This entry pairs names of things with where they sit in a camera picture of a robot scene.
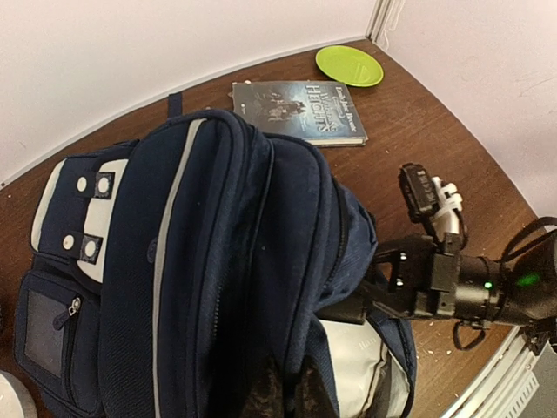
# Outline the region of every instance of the green plate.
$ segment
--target green plate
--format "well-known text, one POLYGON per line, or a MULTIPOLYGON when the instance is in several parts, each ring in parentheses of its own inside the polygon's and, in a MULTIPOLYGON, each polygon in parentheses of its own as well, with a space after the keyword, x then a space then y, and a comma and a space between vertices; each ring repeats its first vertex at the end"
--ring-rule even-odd
POLYGON ((315 61, 328 77, 355 87, 371 87, 383 79, 383 68, 375 58, 349 46, 327 46, 315 61))

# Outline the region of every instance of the brown wooden surface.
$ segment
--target brown wooden surface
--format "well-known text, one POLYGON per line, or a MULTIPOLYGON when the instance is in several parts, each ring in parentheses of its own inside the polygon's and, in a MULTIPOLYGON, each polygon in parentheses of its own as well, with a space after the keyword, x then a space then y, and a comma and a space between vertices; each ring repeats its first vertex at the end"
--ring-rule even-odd
MULTIPOLYGON (((323 150, 334 174, 376 215, 379 239, 385 240, 419 231, 407 219, 397 175, 402 164, 420 162, 431 174, 459 187, 471 236, 466 253, 498 257, 512 236, 534 218, 532 210, 478 141, 431 93, 370 42, 352 45, 379 60, 385 79, 370 89, 351 89, 370 140, 363 148, 323 150)), ((306 52, 191 88, 184 94, 185 112, 206 106, 231 109, 232 100, 227 96, 231 83, 246 79, 325 78, 315 66, 314 52, 306 52)), ((64 155, 142 138, 165 117, 165 101, 133 111, 69 146, 0 192, 0 305, 6 317, 6 329, 0 337, 0 369, 13 373, 30 389, 39 416, 48 414, 32 383, 12 360, 12 335, 17 289, 30 266, 31 220, 42 188, 50 170, 64 155)), ((429 322, 413 323, 419 356, 413 417, 439 416, 472 381, 508 331, 507 327, 495 327, 480 347, 471 353, 459 353, 453 347, 452 325, 451 321, 431 326, 429 322)))

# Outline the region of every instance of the white wall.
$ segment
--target white wall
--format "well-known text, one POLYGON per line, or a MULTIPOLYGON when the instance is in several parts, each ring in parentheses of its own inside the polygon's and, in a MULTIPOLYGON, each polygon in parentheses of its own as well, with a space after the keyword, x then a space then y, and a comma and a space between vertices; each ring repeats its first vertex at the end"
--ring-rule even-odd
POLYGON ((374 4, 2 0, 0 183, 179 86, 278 54, 364 37, 374 4))
POLYGON ((406 0, 381 39, 539 215, 557 214, 556 23, 554 0, 406 0))

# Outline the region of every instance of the white round object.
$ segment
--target white round object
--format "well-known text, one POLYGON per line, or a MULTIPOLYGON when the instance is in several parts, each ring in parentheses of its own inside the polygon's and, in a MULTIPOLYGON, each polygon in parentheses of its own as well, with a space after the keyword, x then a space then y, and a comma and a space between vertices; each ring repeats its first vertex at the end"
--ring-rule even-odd
POLYGON ((85 177, 80 177, 77 180, 77 189, 80 192, 84 192, 86 188, 87 188, 87 179, 85 177))
POLYGON ((93 255, 95 255, 96 250, 97 246, 95 245, 94 241, 89 241, 87 244, 85 244, 85 255, 87 257, 92 257, 93 255))
POLYGON ((35 402, 14 375, 0 371, 0 415, 9 418, 37 418, 35 402))
POLYGON ((110 187, 111 183, 108 181, 108 179, 106 177, 102 177, 99 181, 98 181, 98 191, 101 193, 106 193, 108 192, 108 188, 110 187))
POLYGON ((64 246, 64 250, 70 250, 71 248, 73 248, 75 242, 76 240, 73 238, 73 235, 66 235, 62 243, 62 245, 64 246))

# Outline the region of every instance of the backpack pocket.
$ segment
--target backpack pocket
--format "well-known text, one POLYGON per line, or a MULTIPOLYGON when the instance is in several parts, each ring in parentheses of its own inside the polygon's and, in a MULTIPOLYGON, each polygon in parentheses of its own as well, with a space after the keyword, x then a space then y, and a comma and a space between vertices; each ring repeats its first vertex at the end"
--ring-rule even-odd
POLYGON ((57 416, 103 414, 97 376, 98 297, 62 276, 31 270, 19 292, 16 362, 57 416))

